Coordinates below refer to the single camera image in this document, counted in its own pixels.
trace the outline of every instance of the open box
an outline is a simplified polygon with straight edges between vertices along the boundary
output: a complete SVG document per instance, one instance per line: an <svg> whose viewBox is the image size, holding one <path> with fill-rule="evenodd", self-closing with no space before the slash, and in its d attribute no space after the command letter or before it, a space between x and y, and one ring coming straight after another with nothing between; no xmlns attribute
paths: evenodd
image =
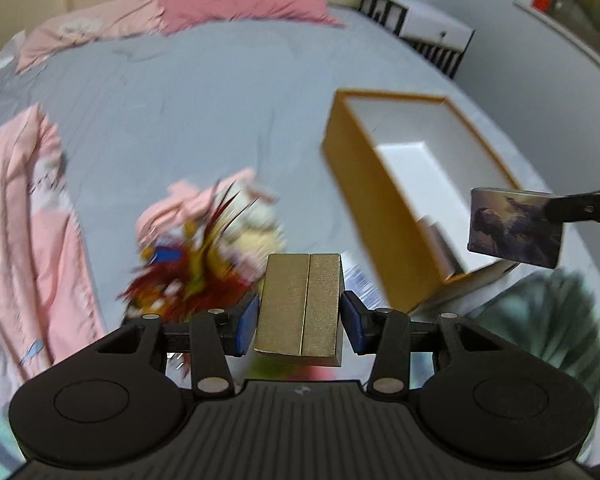
<svg viewBox="0 0 600 480"><path fill-rule="evenodd" d="M322 149L392 308L467 294L516 266L466 248L471 190L520 186L447 97L338 90ZM463 273L448 276L425 216Z"/></svg>

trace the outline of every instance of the small gold box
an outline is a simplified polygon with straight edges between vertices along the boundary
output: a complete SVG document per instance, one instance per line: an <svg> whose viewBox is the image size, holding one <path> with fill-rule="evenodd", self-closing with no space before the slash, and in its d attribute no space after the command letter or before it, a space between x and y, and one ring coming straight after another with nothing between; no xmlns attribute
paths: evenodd
<svg viewBox="0 0 600 480"><path fill-rule="evenodd" d="M338 300L343 290L339 254L271 254L256 351L298 364L340 366Z"/></svg>

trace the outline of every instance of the yellow box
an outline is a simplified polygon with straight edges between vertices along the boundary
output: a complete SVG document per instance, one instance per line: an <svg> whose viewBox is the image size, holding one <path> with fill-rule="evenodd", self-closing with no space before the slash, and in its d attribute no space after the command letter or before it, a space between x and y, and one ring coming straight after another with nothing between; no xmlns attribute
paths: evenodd
<svg viewBox="0 0 600 480"><path fill-rule="evenodd" d="M466 250L471 188L520 186L448 98L338 90L322 149L392 308L410 312L424 301L438 303L461 296L517 265L496 258L491 262ZM424 150L422 160L409 158L414 150ZM393 164L401 153L407 158ZM434 163L426 166L429 158L439 165L440 175L427 173L417 179L418 175L408 174L416 171L414 162L434 168ZM430 186L427 179L438 187ZM443 187L449 188L448 196L439 191ZM411 190L415 197L408 196ZM448 212L457 221L449 224L440 214L446 205L436 202L439 196L449 200ZM453 231L450 241L468 267L475 268L446 277L430 239L418 225L421 216L430 214L427 207L439 213L441 218L433 215L436 222L446 221Z"/></svg>
<svg viewBox="0 0 600 480"><path fill-rule="evenodd" d="M255 349L286 361L340 366L344 290L339 254L271 254Z"/></svg>

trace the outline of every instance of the box side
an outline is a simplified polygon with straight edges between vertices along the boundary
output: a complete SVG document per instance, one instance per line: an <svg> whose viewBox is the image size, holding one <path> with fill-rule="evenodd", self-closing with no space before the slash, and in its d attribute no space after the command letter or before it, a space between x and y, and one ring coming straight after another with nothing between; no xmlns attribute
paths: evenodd
<svg viewBox="0 0 600 480"><path fill-rule="evenodd" d="M392 308L409 312L442 286L434 257L400 191L336 92L323 152Z"/></svg>
<svg viewBox="0 0 600 480"><path fill-rule="evenodd" d="M338 332L342 325L338 323L338 300L343 290L340 255L312 254L302 332L303 357L321 357L330 366L340 366L342 335L338 336Z"/></svg>
<svg viewBox="0 0 600 480"><path fill-rule="evenodd" d="M258 352L300 356L310 256L270 254L256 330Z"/></svg>

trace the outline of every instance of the bed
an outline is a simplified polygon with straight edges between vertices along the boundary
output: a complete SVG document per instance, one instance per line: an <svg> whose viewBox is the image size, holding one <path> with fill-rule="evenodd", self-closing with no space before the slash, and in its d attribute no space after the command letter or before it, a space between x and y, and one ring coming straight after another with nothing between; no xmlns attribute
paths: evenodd
<svg viewBox="0 0 600 480"><path fill-rule="evenodd" d="M23 28L102 1L0 0L0 48ZM124 306L116 297L138 264L135 222L183 178L202 188L254 167L281 197L276 208L289 252L347 251L374 276L319 149L337 88L450 96L523 187L546 189L506 134L455 84L347 7L358 0L330 2L345 27L208 23L166 38L91 43L21 75L13 66L0 71L0 125L38 102L58 124L68 190L108 330L120 325ZM562 266L585 275L600 317L600 275L573 227L567 228ZM468 312L533 270L520 265L444 309ZM346 349L344 360L337 376L368 374L369 359ZM244 364L232 366L239 371ZM591 461L600 462L600 417Z"/></svg>

